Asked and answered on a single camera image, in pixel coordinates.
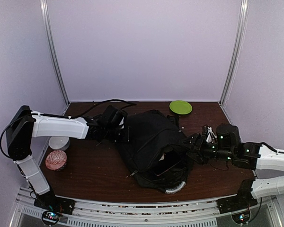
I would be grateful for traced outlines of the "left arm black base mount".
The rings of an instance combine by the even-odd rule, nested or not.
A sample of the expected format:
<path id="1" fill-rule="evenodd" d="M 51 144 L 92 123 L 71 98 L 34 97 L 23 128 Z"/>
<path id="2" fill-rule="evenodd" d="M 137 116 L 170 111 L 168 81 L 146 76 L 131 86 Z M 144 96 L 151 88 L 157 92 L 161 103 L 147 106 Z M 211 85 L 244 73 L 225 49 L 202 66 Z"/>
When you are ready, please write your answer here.
<path id="1" fill-rule="evenodd" d="M 71 215 L 75 206 L 75 200 L 46 193 L 36 196 L 34 206 L 61 214 Z"/>

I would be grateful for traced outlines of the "left aluminium frame post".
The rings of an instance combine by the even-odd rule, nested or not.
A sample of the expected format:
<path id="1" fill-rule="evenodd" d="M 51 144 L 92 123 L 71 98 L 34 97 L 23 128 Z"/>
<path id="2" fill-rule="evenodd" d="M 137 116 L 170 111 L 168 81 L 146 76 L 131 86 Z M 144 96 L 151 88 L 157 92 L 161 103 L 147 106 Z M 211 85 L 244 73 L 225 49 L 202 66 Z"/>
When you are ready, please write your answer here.
<path id="1" fill-rule="evenodd" d="M 60 70 L 57 53 L 56 53 L 56 49 L 54 45 L 54 39 L 53 39 L 53 33 L 52 33 L 52 28 L 51 28 L 51 23 L 50 23 L 50 15 L 48 11 L 47 0 L 40 0 L 40 6 L 41 6 L 41 13 L 42 13 L 43 21 L 44 21 L 44 27 L 45 27 L 45 32 L 46 32 L 47 41 L 49 45 L 49 51 L 50 51 L 50 56 L 52 59 L 54 73 L 57 78 L 58 86 L 62 94 L 63 100 L 66 105 L 69 105 L 70 101 L 69 101 L 69 98 L 66 92 L 64 81 L 62 79 L 61 70 Z"/>

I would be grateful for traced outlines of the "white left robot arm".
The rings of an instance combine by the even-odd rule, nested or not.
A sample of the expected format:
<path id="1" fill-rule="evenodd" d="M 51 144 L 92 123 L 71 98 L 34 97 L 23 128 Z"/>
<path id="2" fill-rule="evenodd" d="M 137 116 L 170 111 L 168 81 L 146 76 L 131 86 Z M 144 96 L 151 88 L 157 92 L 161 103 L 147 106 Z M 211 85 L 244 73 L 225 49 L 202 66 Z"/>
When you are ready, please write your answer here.
<path id="1" fill-rule="evenodd" d="M 6 137 L 6 156 L 19 166 L 28 183 L 40 196 L 40 202 L 48 210 L 54 210 L 59 205 L 58 198 L 50 193 L 50 184 L 33 158 L 31 140 L 39 137 L 65 137 L 98 142 L 118 141 L 126 118 L 126 111 L 112 105 L 97 117 L 45 114 L 32 111 L 24 105 L 2 132 L 2 136 Z"/>

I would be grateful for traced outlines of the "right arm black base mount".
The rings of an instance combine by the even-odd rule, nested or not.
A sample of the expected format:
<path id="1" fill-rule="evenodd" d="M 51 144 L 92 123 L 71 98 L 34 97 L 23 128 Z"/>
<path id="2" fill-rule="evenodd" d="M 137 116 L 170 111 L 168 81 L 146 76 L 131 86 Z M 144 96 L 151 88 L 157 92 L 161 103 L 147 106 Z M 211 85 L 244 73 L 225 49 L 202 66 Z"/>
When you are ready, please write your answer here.
<path id="1" fill-rule="evenodd" d="M 216 201 L 220 214 L 248 209 L 258 204 L 257 199 L 245 198 L 238 195 L 221 198 Z"/>

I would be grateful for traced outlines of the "right aluminium frame post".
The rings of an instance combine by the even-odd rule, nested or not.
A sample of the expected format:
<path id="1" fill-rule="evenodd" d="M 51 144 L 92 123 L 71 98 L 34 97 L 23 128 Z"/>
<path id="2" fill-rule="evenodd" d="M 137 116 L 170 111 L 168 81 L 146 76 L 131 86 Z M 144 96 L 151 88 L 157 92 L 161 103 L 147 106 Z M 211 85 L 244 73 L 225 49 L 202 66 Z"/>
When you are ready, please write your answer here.
<path id="1" fill-rule="evenodd" d="M 231 55 L 231 61 L 230 61 L 226 81 L 225 81 L 224 88 L 223 88 L 222 95 L 221 95 L 220 102 L 219 102 L 221 107 L 226 106 L 227 100 L 231 92 L 232 84 L 234 82 L 237 66 L 239 63 L 239 54 L 240 54 L 240 50 L 243 45 L 243 39 L 244 39 L 245 31 L 246 31 L 248 8 L 249 8 L 249 1 L 242 0 L 241 6 L 240 6 L 238 25 L 237 25 L 237 32 L 236 32 L 234 47 L 233 47 L 233 51 Z"/>

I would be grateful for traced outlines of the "aluminium front rail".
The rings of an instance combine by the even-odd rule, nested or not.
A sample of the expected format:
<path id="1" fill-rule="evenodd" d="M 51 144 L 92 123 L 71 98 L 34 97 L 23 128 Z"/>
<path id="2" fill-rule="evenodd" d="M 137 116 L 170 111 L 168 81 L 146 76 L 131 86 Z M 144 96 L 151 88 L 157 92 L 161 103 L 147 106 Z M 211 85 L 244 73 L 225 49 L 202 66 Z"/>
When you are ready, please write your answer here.
<path id="1" fill-rule="evenodd" d="M 32 190 L 20 187 L 8 227 L 46 227 L 41 220 L 44 209 L 34 206 Z M 54 227 L 284 227 L 276 197 L 228 213 L 219 211 L 216 197 L 195 201 L 161 203 L 117 203 L 73 199 L 72 214 L 62 214 Z M 248 224 L 238 224 L 237 216 L 251 212 Z"/>

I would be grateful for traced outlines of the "red patterned bowl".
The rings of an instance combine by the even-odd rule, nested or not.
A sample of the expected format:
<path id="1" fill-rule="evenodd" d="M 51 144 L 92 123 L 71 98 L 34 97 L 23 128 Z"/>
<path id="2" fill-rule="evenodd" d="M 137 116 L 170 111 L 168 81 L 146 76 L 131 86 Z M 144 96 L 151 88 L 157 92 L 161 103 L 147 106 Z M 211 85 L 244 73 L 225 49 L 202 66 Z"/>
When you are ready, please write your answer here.
<path id="1" fill-rule="evenodd" d="M 67 165 L 67 155 L 63 150 L 54 150 L 45 159 L 45 166 L 49 170 L 61 171 Z"/>

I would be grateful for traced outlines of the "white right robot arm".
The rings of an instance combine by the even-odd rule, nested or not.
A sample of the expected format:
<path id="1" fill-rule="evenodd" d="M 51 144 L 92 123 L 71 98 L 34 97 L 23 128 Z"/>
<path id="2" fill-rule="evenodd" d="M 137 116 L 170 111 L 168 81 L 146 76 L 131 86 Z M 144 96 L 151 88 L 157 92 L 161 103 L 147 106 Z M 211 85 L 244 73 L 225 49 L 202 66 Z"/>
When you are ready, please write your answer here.
<path id="1" fill-rule="evenodd" d="M 236 208 L 244 208 L 251 199 L 284 194 L 284 149 L 274 148 L 265 142 L 242 142 L 238 127 L 224 123 L 215 131 L 204 126 L 202 133 L 195 133 L 182 142 L 188 148 L 187 155 L 201 165 L 216 159 L 231 162 L 242 169 L 282 173 L 271 178 L 243 180 L 233 198 Z"/>

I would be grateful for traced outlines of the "aluminium frame post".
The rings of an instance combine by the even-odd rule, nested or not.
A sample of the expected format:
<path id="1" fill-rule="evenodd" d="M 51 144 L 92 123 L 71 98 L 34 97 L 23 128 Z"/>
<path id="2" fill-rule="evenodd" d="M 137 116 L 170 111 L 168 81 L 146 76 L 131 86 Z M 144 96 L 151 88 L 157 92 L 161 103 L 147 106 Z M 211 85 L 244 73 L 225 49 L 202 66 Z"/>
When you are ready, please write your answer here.
<path id="1" fill-rule="evenodd" d="M 240 50 L 243 45 L 243 39 L 244 39 L 245 31 L 246 31 L 248 8 L 249 8 L 249 1 L 242 0 L 241 6 L 240 6 L 238 25 L 237 25 L 237 32 L 236 32 L 234 47 L 233 47 L 233 51 L 231 55 L 231 61 L 230 61 L 226 81 L 225 81 L 224 88 L 223 88 L 222 95 L 221 95 L 220 102 L 219 102 L 221 107 L 226 106 L 227 100 L 231 92 L 232 84 L 234 82 L 237 66 L 239 63 L 239 54 L 240 54 Z"/>
<path id="2" fill-rule="evenodd" d="M 52 28 L 51 28 L 51 23 L 50 23 L 50 15 L 48 11 L 47 0 L 40 0 L 40 6 L 41 6 L 41 13 L 42 13 L 43 21 L 44 21 L 44 27 L 45 27 L 45 32 L 46 32 L 47 41 L 49 45 L 49 51 L 50 51 L 50 56 L 52 59 L 54 73 L 57 78 L 58 86 L 62 94 L 63 100 L 66 105 L 69 105 L 70 101 L 69 101 L 69 98 L 66 92 L 64 81 L 62 79 L 61 70 L 60 70 L 57 53 L 56 53 L 56 49 L 54 45 L 54 39 L 53 39 L 53 33 L 52 33 Z"/>

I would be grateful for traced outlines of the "black student backpack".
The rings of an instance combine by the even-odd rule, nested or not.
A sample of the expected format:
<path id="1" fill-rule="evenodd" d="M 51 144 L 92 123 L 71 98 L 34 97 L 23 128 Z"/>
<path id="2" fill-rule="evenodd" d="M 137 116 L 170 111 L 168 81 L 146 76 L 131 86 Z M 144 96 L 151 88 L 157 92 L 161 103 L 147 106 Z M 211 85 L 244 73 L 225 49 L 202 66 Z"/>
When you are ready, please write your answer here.
<path id="1" fill-rule="evenodd" d="M 186 135 L 179 128 L 176 117 L 150 110 L 126 119 L 124 136 L 115 146 L 140 187 L 175 194 L 185 187 L 194 164 L 186 155 L 188 149 L 183 145 L 184 139 Z M 156 176 L 152 169 L 169 152 L 177 153 L 181 161 Z"/>

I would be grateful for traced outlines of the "green plate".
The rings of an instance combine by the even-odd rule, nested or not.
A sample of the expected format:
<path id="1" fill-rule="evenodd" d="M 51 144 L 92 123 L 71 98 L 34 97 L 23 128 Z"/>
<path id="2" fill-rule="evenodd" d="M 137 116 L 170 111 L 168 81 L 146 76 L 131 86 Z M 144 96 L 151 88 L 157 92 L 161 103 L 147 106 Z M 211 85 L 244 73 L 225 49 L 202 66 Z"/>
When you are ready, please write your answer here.
<path id="1" fill-rule="evenodd" d="M 179 115 L 186 115 L 192 112 L 193 107 L 189 102 L 177 100 L 169 104 L 170 110 Z"/>

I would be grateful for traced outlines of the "black smartphone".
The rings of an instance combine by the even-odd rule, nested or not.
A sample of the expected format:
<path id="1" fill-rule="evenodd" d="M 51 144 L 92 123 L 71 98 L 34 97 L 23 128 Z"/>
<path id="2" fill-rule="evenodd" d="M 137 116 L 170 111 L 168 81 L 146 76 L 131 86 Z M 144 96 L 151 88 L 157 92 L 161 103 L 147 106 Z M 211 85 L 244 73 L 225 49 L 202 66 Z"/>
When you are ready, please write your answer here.
<path id="1" fill-rule="evenodd" d="M 161 159 L 157 165 L 152 169 L 152 172 L 156 176 L 160 176 L 174 167 L 181 161 L 181 157 L 177 153 L 169 152 L 164 154 L 164 158 Z"/>

